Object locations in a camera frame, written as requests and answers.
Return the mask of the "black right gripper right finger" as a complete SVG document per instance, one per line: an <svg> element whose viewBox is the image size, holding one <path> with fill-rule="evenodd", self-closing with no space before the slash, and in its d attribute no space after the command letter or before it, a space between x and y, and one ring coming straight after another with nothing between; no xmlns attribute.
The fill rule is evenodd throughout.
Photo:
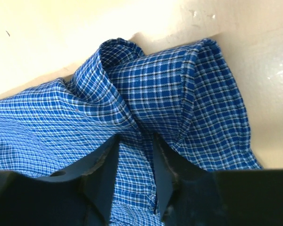
<svg viewBox="0 0 283 226"><path fill-rule="evenodd" d="M160 219L166 226L283 226L283 169L208 172L153 135Z"/></svg>

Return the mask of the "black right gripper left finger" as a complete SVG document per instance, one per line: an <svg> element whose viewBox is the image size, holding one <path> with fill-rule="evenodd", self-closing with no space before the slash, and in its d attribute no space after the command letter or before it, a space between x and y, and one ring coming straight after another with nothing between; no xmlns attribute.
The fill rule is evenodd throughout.
<svg viewBox="0 0 283 226"><path fill-rule="evenodd" d="M0 170L0 226L108 225L119 140L46 177Z"/></svg>

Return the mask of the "blue checkered long sleeve shirt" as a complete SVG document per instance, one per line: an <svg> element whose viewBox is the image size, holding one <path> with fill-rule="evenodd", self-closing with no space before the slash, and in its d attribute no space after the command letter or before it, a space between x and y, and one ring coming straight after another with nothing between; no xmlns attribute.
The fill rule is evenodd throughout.
<svg viewBox="0 0 283 226"><path fill-rule="evenodd" d="M69 81L0 100L0 170L47 176L120 134L110 225L159 226L154 132L202 169L260 169L241 94L214 40L146 56L113 39Z"/></svg>

